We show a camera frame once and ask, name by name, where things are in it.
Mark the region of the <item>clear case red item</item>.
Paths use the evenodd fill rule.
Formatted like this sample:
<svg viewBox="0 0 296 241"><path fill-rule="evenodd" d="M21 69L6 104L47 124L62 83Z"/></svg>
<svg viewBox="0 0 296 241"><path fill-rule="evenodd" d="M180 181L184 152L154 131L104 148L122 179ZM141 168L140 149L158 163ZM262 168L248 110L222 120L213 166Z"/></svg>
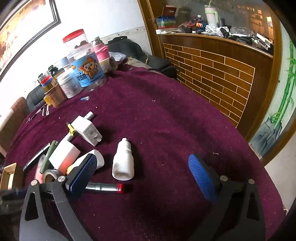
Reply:
<svg viewBox="0 0 296 241"><path fill-rule="evenodd" d="M42 154L39 158L38 164L37 164L37 168L36 168L36 172L35 172L35 176L34 179L38 180L40 184L43 183L43 174L40 173L41 167L43 165L43 161L45 159L45 154Z"/></svg>

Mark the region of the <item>black electrical tape roll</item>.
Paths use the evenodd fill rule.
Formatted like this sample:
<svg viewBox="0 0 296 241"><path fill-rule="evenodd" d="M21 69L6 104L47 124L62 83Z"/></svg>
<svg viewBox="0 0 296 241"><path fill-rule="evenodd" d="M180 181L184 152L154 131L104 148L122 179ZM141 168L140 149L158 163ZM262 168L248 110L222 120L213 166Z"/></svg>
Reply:
<svg viewBox="0 0 296 241"><path fill-rule="evenodd" d="M54 182L60 176L63 176L63 173L56 169L48 169L43 173L43 183Z"/></svg>

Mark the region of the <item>green lighter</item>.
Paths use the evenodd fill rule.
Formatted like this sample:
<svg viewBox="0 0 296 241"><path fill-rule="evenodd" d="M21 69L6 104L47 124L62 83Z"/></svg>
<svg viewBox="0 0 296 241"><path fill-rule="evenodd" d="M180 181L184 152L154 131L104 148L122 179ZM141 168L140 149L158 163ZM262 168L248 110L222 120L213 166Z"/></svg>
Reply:
<svg viewBox="0 0 296 241"><path fill-rule="evenodd" d="M51 164L51 162L49 161L49 158L52 156L53 152L55 151L55 149L58 146L58 141L53 140L49 146L49 149L45 155L43 164L41 165L41 169L40 169L40 173L44 174L44 172L48 169L53 169L53 165Z"/></svg>

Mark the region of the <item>red capped black marker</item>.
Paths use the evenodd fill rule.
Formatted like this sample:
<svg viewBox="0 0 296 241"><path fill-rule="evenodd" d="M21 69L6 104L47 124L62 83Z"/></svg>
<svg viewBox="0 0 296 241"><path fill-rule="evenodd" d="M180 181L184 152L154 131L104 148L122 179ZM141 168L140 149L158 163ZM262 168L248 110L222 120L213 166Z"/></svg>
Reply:
<svg viewBox="0 0 296 241"><path fill-rule="evenodd" d="M86 191L92 191L92 192L112 192L117 194L122 194L125 192L124 185L123 184L106 184L106 183L88 183L86 188Z"/></svg>

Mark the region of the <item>black marker white band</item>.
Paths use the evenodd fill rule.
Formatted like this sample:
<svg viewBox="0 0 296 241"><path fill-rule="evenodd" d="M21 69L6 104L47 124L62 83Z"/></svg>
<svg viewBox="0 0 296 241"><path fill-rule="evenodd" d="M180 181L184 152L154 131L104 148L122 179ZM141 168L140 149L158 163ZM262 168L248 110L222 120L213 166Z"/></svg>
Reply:
<svg viewBox="0 0 296 241"><path fill-rule="evenodd" d="M37 165L39 159L41 158L41 156L44 156L49 147L50 147L51 143L46 144L43 148L41 148L37 154L35 154L29 162L27 162L27 164L23 167L23 171L26 173L28 171L30 171L34 166Z"/></svg>

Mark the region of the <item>cardboard box tray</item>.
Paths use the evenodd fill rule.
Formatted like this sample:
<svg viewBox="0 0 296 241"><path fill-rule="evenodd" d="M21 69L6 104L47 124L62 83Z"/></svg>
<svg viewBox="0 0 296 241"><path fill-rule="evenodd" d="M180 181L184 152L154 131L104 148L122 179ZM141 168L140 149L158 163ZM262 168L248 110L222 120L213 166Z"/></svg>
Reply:
<svg viewBox="0 0 296 241"><path fill-rule="evenodd" d="M1 191L23 187L23 168L17 164L10 164L3 169Z"/></svg>

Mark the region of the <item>white charger adapter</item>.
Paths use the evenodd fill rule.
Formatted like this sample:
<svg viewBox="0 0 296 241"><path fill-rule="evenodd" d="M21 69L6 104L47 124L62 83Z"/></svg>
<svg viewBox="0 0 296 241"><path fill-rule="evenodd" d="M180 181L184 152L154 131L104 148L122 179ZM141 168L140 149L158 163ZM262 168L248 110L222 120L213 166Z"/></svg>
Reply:
<svg viewBox="0 0 296 241"><path fill-rule="evenodd" d="M82 116L78 116L71 123L71 126L84 140L94 147L102 140L102 135L95 125L90 120Z"/></svg>

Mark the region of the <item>black pen on table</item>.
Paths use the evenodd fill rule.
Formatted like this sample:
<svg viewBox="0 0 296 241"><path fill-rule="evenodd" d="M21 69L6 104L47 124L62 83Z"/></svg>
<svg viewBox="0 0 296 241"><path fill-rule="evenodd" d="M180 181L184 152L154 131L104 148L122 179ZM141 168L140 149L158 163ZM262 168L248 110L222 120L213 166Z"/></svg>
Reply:
<svg viewBox="0 0 296 241"><path fill-rule="evenodd" d="M43 109L44 109L45 105L43 105L33 116L31 116L30 118L28 118L28 120L26 121L26 123L28 123L29 121L31 121L37 114L39 114Z"/></svg>

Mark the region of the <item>black leather sofa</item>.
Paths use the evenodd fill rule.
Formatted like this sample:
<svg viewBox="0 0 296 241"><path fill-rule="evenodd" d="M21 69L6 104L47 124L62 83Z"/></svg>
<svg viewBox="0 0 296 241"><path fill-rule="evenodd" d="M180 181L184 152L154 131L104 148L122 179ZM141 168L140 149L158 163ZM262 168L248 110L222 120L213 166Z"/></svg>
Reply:
<svg viewBox="0 0 296 241"><path fill-rule="evenodd" d="M43 87L38 85L35 87L26 98L29 113L41 108L46 102L44 101L45 93Z"/></svg>

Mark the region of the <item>orange label jar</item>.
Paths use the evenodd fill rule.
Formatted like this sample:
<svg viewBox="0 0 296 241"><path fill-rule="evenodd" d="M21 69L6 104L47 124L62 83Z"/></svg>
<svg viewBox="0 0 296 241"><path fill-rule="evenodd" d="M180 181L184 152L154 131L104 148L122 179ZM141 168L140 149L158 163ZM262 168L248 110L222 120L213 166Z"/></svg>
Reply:
<svg viewBox="0 0 296 241"><path fill-rule="evenodd" d="M66 101L65 93L51 74L41 74L38 80L45 92L44 99L46 99L46 102L49 102L53 108L57 108Z"/></svg>

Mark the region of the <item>purple velvet tablecloth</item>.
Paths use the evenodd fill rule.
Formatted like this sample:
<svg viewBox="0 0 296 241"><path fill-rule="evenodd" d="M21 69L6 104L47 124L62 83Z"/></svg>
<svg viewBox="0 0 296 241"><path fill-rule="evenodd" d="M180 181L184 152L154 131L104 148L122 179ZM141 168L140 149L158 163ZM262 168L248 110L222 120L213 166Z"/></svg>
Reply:
<svg viewBox="0 0 296 241"><path fill-rule="evenodd" d="M88 101L80 100L86 96ZM90 111L105 159L92 181L114 182L112 160L122 138L131 143L134 158L130 192L86 192L73 203L94 240L188 240L212 207L189 170L192 153L231 180L255 181L267 238L284 220L273 181L233 123L185 85L144 68L122 66L102 87L24 121L4 163L25 165L43 146L62 140L67 122Z"/></svg>

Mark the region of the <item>white plastic jar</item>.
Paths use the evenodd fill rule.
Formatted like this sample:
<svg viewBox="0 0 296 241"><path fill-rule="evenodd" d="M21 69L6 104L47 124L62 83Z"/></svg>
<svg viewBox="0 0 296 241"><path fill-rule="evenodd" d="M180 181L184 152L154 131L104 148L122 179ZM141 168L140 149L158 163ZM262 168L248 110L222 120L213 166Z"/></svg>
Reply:
<svg viewBox="0 0 296 241"><path fill-rule="evenodd" d="M68 99L77 96L83 90L72 68L60 74L57 81Z"/></svg>

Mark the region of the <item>blue cartoon snack jar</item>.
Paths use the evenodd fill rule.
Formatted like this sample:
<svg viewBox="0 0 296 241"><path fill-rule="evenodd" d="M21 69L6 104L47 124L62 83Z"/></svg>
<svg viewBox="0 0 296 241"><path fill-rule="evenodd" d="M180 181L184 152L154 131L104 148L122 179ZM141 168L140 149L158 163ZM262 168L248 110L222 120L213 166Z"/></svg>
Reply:
<svg viewBox="0 0 296 241"><path fill-rule="evenodd" d="M63 38L66 57L81 87L88 91L104 85L106 78L99 60L83 29Z"/></svg>

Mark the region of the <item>wooden brick pattern counter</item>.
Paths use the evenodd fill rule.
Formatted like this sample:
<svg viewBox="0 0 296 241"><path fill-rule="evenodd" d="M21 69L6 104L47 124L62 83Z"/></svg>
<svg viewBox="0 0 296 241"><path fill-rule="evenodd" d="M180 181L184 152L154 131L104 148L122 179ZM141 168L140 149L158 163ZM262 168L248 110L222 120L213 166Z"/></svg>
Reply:
<svg viewBox="0 0 296 241"><path fill-rule="evenodd" d="M282 37L274 25L274 54L221 37L197 34L156 34L154 18L165 1L138 2L154 56L176 67L177 80L213 104L251 140L273 98L280 73Z"/></svg>

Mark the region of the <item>white green tumbler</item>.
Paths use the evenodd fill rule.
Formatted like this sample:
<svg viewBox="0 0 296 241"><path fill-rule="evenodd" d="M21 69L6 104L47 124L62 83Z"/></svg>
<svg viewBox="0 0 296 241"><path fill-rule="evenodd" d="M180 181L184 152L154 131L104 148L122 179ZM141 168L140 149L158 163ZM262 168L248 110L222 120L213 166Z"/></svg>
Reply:
<svg viewBox="0 0 296 241"><path fill-rule="evenodd" d="M219 17L217 8L215 6L207 5L205 6L205 15L209 25L219 26Z"/></svg>

